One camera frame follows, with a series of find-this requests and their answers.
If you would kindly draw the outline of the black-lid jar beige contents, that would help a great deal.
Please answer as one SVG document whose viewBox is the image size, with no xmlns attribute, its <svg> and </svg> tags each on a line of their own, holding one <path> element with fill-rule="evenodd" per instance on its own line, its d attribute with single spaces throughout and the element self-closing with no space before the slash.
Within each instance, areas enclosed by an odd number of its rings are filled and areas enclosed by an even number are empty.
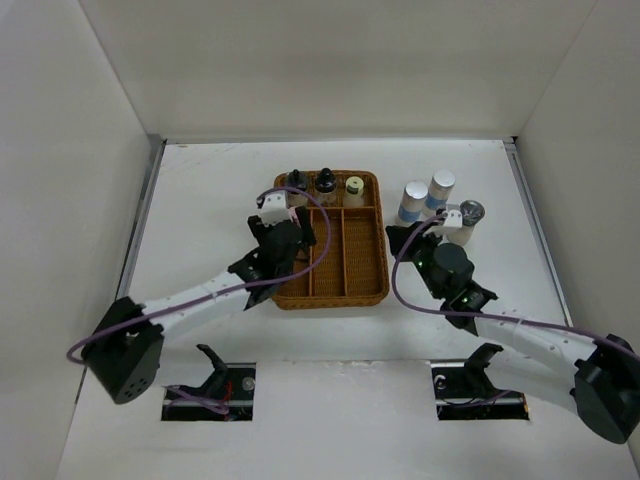
<svg viewBox="0 0 640 480">
<path fill-rule="evenodd" d="M 323 168 L 315 177 L 314 181 L 315 198 L 323 206 L 332 206 L 337 199 L 337 179 L 334 172 L 328 168 Z"/>
</svg>

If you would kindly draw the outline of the yellow-lid white jar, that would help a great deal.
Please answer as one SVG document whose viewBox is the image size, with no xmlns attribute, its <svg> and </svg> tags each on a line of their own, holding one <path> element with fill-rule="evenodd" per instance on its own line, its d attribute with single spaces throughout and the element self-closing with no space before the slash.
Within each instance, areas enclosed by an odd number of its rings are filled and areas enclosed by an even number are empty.
<svg viewBox="0 0 640 480">
<path fill-rule="evenodd" d="M 361 177 L 351 176 L 345 181 L 343 206 L 345 208 L 357 208 L 364 205 L 364 181 Z"/>
</svg>

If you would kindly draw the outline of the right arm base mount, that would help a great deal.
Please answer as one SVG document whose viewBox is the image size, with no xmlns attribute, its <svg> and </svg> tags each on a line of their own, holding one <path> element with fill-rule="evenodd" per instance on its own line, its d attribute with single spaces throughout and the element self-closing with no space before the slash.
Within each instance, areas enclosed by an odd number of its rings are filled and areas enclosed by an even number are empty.
<svg viewBox="0 0 640 480">
<path fill-rule="evenodd" d="M 440 421 L 529 420 L 522 393 L 494 387 L 485 370 L 503 348 L 486 343 L 467 359 L 431 363 L 436 414 Z"/>
</svg>

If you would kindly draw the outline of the black-lid jar white powder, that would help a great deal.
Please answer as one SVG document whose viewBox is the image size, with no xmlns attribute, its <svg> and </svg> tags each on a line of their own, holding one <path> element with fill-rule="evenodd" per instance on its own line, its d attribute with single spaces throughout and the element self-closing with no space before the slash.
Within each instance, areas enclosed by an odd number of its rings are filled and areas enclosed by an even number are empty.
<svg viewBox="0 0 640 480">
<path fill-rule="evenodd" d="M 286 175 L 285 185 L 287 187 L 307 192 L 309 188 L 309 178 L 306 173 L 294 169 Z M 305 206 L 307 201 L 307 197 L 303 194 L 292 191 L 287 192 L 287 203 L 289 207 Z"/>
</svg>

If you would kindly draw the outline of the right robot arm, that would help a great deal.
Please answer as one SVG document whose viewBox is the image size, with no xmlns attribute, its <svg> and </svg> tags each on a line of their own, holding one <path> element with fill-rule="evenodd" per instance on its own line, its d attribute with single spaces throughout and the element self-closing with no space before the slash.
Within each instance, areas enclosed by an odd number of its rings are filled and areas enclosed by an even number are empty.
<svg viewBox="0 0 640 480">
<path fill-rule="evenodd" d="M 484 339 L 464 364 L 473 394 L 525 393 L 576 415 L 599 437 L 624 444 L 639 425 L 639 355 L 613 334 L 484 312 L 494 292 L 473 279 L 465 250 L 438 239 L 436 221 L 385 229 L 396 263 L 412 264 L 442 305 L 436 315 Z"/>
</svg>

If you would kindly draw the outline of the pink-lid spice bottle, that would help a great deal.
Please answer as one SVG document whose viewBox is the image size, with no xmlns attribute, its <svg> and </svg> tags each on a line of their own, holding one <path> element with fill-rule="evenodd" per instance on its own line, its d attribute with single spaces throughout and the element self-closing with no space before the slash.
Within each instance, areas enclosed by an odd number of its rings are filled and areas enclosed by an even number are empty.
<svg viewBox="0 0 640 480">
<path fill-rule="evenodd" d="M 291 221 L 296 224 L 298 227 L 302 227 L 302 218 L 301 215 L 298 213 L 299 208 L 298 207 L 291 207 L 289 209 L 289 216 Z"/>
</svg>

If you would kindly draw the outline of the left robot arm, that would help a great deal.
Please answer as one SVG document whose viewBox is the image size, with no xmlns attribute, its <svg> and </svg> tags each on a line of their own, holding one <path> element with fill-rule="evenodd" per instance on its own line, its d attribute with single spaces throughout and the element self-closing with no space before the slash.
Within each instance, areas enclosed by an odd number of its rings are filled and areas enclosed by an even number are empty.
<svg viewBox="0 0 640 480">
<path fill-rule="evenodd" d="M 263 303 L 295 275 L 298 254 L 316 244 L 305 207 L 272 226 L 257 215 L 248 225 L 258 246 L 213 279 L 153 301 L 125 296 L 112 303 L 80 358 L 114 403 L 129 403 L 151 386 L 167 340 Z"/>
</svg>

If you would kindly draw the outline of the silver-lid jar blue label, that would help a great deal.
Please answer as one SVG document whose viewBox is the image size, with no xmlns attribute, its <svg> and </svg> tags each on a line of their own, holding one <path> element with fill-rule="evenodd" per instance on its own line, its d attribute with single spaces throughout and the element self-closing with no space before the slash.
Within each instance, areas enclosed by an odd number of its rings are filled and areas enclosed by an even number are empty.
<svg viewBox="0 0 640 480">
<path fill-rule="evenodd" d="M 403 190 L 398 206 L 395 223 L 399 226 L 409 226 L 418 221 L 422 212 L 428 187 L 421 181 L 408 182 Z"/>
</svg>

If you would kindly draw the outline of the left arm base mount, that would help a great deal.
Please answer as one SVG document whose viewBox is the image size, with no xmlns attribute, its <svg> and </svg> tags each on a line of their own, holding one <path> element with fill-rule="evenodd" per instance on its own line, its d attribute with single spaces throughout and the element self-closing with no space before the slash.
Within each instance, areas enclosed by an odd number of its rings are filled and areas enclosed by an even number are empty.
<svg viewBox="0 0 640 480">
<path fill-rule="evenodd" d="M 209 360 L 207 378 L 197 385 L 172 384 L 165 390 L 161 420 L 166 422 L 252 421 L 255 363 L 226 363 L 211 347 L 196 348 Z"/>
</svg>

